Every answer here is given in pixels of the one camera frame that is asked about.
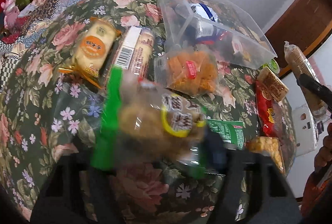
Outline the person's right hand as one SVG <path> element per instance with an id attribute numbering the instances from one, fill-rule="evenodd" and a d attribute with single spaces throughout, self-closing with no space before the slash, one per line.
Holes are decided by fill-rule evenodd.
<path id="1" fill-rule="evenodd" d="M 315 173 L 318 173 L 323 167 L 327 165 L 332 159 L 332 124 L 329 123 L 327 127 L 328 135 L 323 139 L 323 146 L 320 148 L 319 152 L 315 156 L 314 167 Z"/>

